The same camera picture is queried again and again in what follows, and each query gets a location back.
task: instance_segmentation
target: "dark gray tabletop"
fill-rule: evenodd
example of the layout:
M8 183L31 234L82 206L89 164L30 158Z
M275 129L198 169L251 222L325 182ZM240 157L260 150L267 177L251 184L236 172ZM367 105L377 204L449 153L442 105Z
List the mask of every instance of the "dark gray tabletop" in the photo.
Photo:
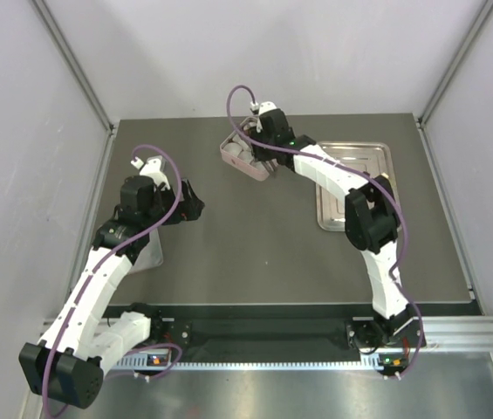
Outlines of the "dark gray tabletop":
M411 114L289 118L316 141L384 142L392 152L410 245L401 280L420 302L469 301L455 246ZM317 223L314 183L280 168L257 182L221 160L225 118L123 120L97 215L112 215L134 146L168 152L206 203L202 218L160 230L162 266L120 284L112 304L367 303L362 256Z

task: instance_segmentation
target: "purple cable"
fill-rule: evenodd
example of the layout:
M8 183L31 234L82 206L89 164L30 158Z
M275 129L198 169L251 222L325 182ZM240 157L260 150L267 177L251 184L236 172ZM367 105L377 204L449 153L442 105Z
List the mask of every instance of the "purple cable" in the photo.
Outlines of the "purple cable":
M178 206L178 203L180 202L181 198L181 193L182 193L182 184L181 184L181 176L180 172L178 171L178 168L176 167L176 163L173 161L173 159L170 158L170 156L162 151L160 148L157 148L155 146L149 145L149 144L142 144L136 148L134 148L134 151L132 152L132 157L135 159L137 152L143 149L150 149L155 151L156 153L159 153L162 155L167 161L170 163L170 165L173 168L173 171L175 172L175 177L176 177L176 183L178 185L178 189L176 190L176 196L175 196L175 201L173 202L172 207L168 210L167 214L163 218L161 218L157 223L153 224L151 227L148 229L143 230L141 233L136 234L133 237L128 238L125 242L120 243L118 246L116 246L114 249L109 251L96 265L94 268L92 268L92 273L86 278L86 281L83 283L81 288L79 289L78 295L76 296L75 300L73 300L74 305L79 304L79 301L81 301L83 294L85 293L87 287L91 283L91 279L95 273L100 269L100 267L106 262L107 259L109 259L112 255L115 255L120 249L123 249L124 247L128 246L132 242L146 236L149 234L151 231L159 228L159 226L163 225L165 221L168 220L170 216L172 216L173 212L175 212L176 207ZM45 410L45 414L52 418L56 419L57 417L60 417L65 410L67 409L68 405L66 404L56 415L53 415L50 411L50 405L48 403L48 384L51 376L51 368L52 368L52 362L54 360L54 355L58 351L58 346L60 345L60 342L62 341L62 337L64 336L65 329L67 325L70 323L70 320L72 319L73 312L75 311L75 307L70 308L68 313L65 316L64 322L62 323L62 326L60 327L60 330L58 332L58 335L56 336L56 339L54 340L54 343L52 344L51 351L48 353L48 358L46 358L46 364L45 364L45 374L43 376L43 408Z
M407 365L407 368L400 373L400 378L405 376L414 365L414 362L416 361L416 358L421 351L422 343L424 340L424 325L422 324L422 314L421 310L419 309L418 305L414 302L413 299L407 293L405 290L401 287L401 285L395 280L395 275L394 271L397 269L401 263L401 261L405 258L405 255L407 254L407 245L409 243L409 235L408 235L408 229L407 229L407 223L405 221L405 218L403 217L403 212L401 211L401 207L399 204L395 201L395 199L379 184L377 183L372 177L367 175L366 173L360 172L354 168L349 168L347 166L344 166L343 164L339 163L338 161L328 159L328 158L323 158L319 155L313 155L311 153L306 153L303 151L297 151L297 150L292 150L288 148L282 148L282 147L276 147L276 146L271 146L269 144L263 144L260 141L256 141L253 138L250 138L246 133L235 123L235 121L232 119L232 115L230 114L230 104L232 102L232 97L234 96L235 92L238 90L245 90L250 94L250 97L252 99L252 103L256 103L256 96L254 95L254 92L252 92L252 89L245 85L238 85L232 88L232 90L229 93L229 96L227 97L227 117L229 118L230 125L233 127L235 133L237 133L240 138L245 140L246 142L250 144L254 144L255 146L259 146L262 148L267 148L269 150L274 150L282 153L288 153L290 155L302 155L304 157L310 157L312 159L324 161L328 164L331 164L334 167L340 168L342 170L345 170L348 173L352 173L354 175L358 175L365 179L366 181L370 182L377 190L379 190L383 196L386 197L386 199L392 204L394 207L394 211L397 214L397 217L400 219L401 223L401 229L403 230L403 245L401 246L401 252L400 255L397 257L397 260L394 262L392 267L389 270L389 275L394 281L395 286L397 289L400 291L400 294L408 301L408 303L414 308L415 313L417 314L417 318L419 321L419 329L420 329L420 334L419 334L419 339L417 341L417 346L414 349L414 354L413 357L411 358L411 361L409 362L409 365Z

